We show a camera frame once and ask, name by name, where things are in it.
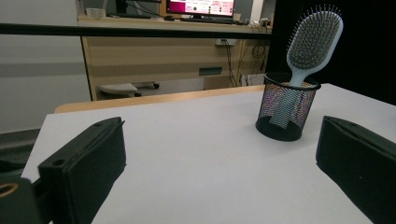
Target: power strip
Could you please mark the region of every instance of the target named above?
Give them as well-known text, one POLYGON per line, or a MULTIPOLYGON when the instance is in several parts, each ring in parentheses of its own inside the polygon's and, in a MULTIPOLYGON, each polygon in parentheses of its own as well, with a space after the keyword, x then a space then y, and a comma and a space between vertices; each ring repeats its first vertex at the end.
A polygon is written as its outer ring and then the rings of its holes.
POLYGON ((227 45, 227 43, 223 40, 227 40, 228 45, 235 45, 236 39, 216 39, 215 45, 227 45))

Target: mesh pencil cup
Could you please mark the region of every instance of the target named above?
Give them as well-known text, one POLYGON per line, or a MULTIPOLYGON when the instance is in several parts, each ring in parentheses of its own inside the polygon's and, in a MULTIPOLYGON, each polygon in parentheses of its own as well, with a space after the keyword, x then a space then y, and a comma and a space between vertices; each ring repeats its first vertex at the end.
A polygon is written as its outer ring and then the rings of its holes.
POLYGON ((306 78, 302 87, 288 85, 290 73, 264 75, 265 89, 256 129, 267 137, 291 142, 301 138, 306 118, 320 84, 306 78))

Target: computer monitor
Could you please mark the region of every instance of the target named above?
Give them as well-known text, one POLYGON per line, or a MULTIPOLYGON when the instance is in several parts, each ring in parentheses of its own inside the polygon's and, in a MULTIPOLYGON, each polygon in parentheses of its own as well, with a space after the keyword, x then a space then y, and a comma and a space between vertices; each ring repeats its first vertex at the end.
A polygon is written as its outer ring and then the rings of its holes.
POLYGON ((166 13, 192 15, 195 19, 202 17, 233 17, 235 0, 166 0, 166 13))

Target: hairbrush bristles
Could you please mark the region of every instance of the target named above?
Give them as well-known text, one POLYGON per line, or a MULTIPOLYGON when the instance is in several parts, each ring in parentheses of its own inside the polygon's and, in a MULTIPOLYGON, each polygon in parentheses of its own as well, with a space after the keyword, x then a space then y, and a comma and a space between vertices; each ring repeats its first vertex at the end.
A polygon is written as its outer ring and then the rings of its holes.
POLYGON ((299 69, 324 62, 340 26, 341 11, 335 6, 316 6, 306 11, 294 28, 288 57, 299 69))

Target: white table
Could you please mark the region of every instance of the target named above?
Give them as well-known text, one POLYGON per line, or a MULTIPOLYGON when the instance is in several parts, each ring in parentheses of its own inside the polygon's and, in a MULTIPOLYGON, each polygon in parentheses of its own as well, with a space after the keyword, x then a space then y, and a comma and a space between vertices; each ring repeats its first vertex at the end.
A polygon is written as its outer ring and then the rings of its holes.
POLYGON ((255 128, 262 91, 51 114, 22 174, 93 123, 122 117, 127 166, 93 223, 371 223, 316 166, 324 115, 396 142, 396 106, 322 85, 296 142, 255 128))

